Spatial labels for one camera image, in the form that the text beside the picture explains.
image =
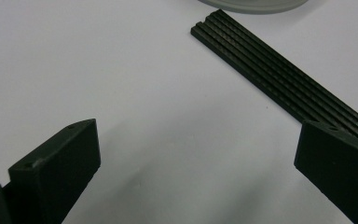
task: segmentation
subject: white table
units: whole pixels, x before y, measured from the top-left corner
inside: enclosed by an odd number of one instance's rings
[[[96,118],[102,167],[64,223],[350,223],[293,165],[301,125],[189,33],[213,11],[0,1],[0,183]],[[358,1],[228,14],[358,111]]]

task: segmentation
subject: white container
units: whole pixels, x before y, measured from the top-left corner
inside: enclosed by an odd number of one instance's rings
[[[200,0],[212,7],[222,8],[228,11],[269,14],[283,12],[299,7],[308,0]]]

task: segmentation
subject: grooved plastic strip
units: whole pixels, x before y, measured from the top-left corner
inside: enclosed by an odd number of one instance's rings
[[[223,10],[197,23],[191,34],[298,121],[320,121],[358,137],[358,113]]]

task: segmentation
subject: small hole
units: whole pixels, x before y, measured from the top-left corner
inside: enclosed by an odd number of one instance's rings
[[[331,130],[331,131],[334,131],[334,132],[338,131],[338,128],[336,128],[336,127],[329,127],[328,129]]]

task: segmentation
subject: black ribbed bar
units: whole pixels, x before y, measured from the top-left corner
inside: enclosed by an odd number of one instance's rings
[[[358,113],[223,10],[197,23],[191,34],[298,121],[320,121],[358,138]]]

